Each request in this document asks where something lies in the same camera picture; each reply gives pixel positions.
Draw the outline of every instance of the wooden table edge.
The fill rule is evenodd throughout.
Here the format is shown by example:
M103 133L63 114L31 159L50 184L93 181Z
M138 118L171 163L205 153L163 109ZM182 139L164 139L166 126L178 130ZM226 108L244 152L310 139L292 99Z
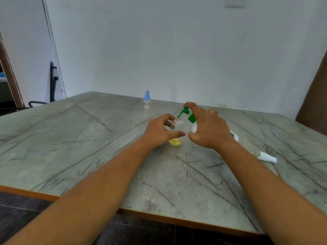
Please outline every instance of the wooden table edge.
M24 189L19 189L19 188L10 187L10 186L4 186L4 185L0 185L0 191L6 192L6 193L11 193L11 194L22 195L22 196L26 196L26 197L31 197L31 198L36 198L36 199L41 199L41 200L52 201L52 202L54 202L60 198L60 196L57 196L57 195L51 195L51 194L40 193L40 192L35 192L35 191L30 191L30 190L24 190ZM125 208L119 208L119 210L117 211L117 214L129 215L129 216L133 216L136 218L143 218L143 219L150 220L150 221L169 223L169 224L186 226L186 227L196 228L196 229L201 229L201 230L214 231L214 232L219 232L219 233L223 233L226 235L235 235L235 236L239 236L239 237L243 237L243 238L251 238L251 239L258 239L258 240L268 239L268 236L266 234L262 234L262 233L240 230L240 229L229 228L229 227L223 227L223 226L218 226L218 225L208 224L208 223L203 223L203 222L185 220L185 219L181 219L181 218L173 218L173 217L169 217L169 216L153 214L153 213L148 213L148 212L143 212L143 211L129 210L129 209L125 209Z

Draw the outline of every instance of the hand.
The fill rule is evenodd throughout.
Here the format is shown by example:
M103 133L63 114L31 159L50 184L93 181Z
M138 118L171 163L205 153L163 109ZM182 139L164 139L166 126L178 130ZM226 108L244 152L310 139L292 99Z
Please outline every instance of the hand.
M233 140L226 121L219 117L214 109L205 110L193 102L186 102L183 107L189 107L197 120L198 129L196 133L189 132L188 136L194 143L211 149L218 149L226 140Z
M185 132L183 131L167 131L164 125L174 128L174 125L168 120L174 121L175 117L167 113L155 119L151 119L145 129L142 139L153 145L153 148L156 148L169 139L185 136Z

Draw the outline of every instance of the person's left hand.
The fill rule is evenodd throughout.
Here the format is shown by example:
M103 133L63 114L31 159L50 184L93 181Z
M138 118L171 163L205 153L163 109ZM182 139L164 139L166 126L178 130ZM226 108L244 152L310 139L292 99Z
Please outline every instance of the person's left hand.
M164 125L174 128L174 125L168 120L174 121L175 117L167 113L155 119L151 119L147 128L145 129L142 139L156 148L164 144L169 139L185 136L185 132L183 131L166 130Z

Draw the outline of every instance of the marble table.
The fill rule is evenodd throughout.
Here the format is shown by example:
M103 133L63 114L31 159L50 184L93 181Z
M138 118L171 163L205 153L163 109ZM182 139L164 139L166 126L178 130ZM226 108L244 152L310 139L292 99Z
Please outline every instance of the marble table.
M150 119L181 108L152 100L146 118L141 98L88 92L2 116L1 189L60 196L138 139ZM278 114L215 109L247 150L276 157L277 164L263 163L327 213L326 136ZM166 143L150 153L120 212L228 234L264 234L219 154L187 136L180 146Z

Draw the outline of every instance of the person's right arm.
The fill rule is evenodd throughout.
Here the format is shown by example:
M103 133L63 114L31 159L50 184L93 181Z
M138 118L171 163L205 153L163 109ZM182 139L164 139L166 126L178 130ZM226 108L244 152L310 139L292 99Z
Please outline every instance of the person's right arm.
M220 154L275 244L326 244L327 216L276 176L232 137L225 120L187 102L198 130L190 139Z

